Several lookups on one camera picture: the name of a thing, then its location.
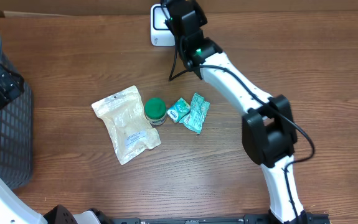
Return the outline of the small teal tissue pack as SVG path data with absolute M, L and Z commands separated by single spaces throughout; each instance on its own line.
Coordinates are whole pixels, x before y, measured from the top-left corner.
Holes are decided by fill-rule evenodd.
M 167 110 L 167 115 L 174 123 L 177 123 L 187 115 L 190 110 L 190 104 L 185 99 L 180 98 Z

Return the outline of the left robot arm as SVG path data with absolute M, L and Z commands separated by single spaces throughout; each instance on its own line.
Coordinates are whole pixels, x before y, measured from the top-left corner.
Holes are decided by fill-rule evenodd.
M 24 79 L 20 74 L 0 64 L 0 110 L 24 92 Z M 0 178 L 0 223 L 111 223 L 98 210 L 73 215 L 64 206 L 58 205 L 41 215 L 21 201 Z

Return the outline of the teal wet wipes pack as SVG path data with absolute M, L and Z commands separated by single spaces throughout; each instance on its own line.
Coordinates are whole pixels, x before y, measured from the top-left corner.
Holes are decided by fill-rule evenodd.
M 200 134 L 202 126 L 207 116 L 210 103 L 204 100 L 204 97 L 198 93 L 194 93 L 191 101 L 190 112 L 185 115 L 179 122 L 187 129 Z

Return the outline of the beige nut snack bag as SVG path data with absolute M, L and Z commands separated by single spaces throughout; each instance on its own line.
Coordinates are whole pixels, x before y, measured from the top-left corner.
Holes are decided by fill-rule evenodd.
M 104 122 L 121 165 L 161 144 L 157 129 L 146 118 L 136 86 L 92 103 L 92 109 Z

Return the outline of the green cap white bottle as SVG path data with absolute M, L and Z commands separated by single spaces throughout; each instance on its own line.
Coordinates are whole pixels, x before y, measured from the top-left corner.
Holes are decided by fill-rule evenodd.
M 166 110 L 166 104 L 160 98 L 151 98 L 144 106 L 145 115 L 154 126 L 162 125 L 165 122 Z

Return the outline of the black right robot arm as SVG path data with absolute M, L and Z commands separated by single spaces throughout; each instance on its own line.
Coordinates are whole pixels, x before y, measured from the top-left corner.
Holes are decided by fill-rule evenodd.
M 270 222 L 306 223 L 293 174 L 296 134 L 302 130 L 293 121 L 289 101 L 255 86 L 204 36 L 207 18 L 196 1 L 163 0 L 161 7 L 186 70 L 218 90 L 242 117 L 244 150 L 261 167 L 270 194 Z

